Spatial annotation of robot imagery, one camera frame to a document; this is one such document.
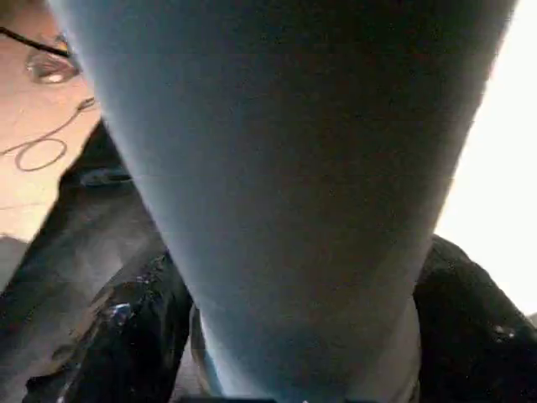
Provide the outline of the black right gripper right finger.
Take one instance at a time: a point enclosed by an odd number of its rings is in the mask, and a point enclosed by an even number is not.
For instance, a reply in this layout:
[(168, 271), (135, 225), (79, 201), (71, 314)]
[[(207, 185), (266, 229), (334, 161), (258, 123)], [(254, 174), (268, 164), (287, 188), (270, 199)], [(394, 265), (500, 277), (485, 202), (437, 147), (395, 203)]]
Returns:
[(461, 248), (433, 238), (415, 305), (420, 401), (536, 400), (536, 328)]

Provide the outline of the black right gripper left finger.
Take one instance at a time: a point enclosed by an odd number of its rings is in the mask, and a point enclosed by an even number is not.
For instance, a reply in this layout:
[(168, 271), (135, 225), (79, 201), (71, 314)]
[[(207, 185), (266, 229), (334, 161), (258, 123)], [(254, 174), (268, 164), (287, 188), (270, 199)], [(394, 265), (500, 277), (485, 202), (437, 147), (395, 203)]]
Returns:
[(169, 254), (124, 267), (96, 296), (27, 402), (167, 402), (189, 336), (192, 300)]

